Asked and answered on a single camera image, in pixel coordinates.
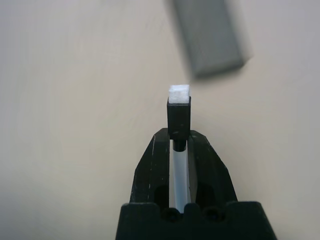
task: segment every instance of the blurry gray object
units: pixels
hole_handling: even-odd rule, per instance
[[[173,6],[196,77],[244,65],[224,0],[173,0]]]

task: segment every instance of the white foam piece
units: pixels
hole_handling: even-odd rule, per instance
[[[190,97],[189,85],[171,85],[169,88],[170,104],[188,104]]]

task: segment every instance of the white plastic strip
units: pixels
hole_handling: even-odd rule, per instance
[[[188,183],[187,180],[187,149],[181,152],[173,150],[173,182],[175,208],[184,212],[185,205],[188,203]]]

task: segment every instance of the gray block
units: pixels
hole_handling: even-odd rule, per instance
[[[244,65],[224,0],[173,0],[173,5],[195,76]]]

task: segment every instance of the beige surface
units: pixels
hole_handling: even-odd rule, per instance
[[[191,85],[192,128],[279,239],[319,239],[319,1],[240,5],[253,58]],[[0,31],[0,239],[114,239],[169,85],[188,82],[166,5],[5,0]]]

